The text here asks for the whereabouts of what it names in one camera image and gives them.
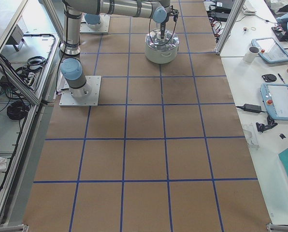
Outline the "silver robot arm near pot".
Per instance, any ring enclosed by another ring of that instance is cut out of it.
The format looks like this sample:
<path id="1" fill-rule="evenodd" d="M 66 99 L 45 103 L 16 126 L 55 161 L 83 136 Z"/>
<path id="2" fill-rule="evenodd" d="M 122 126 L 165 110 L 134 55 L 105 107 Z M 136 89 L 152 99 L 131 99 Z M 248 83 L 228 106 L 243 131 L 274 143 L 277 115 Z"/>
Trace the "silver robot arm near pot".
<path id="1" fill-rule="evenodd" d="M 80 26 L 82 14 L 122 15 L 150 18 L 156 23 L 168 21 L 169 0 L 64 0 L 64 29 L 61 51 L 70 56 L 63 61 L 60 71 L 69 85 L 72 97 L 80 98 L 91 93 L 82 64 L 76 56 L 80 54 Z"/>

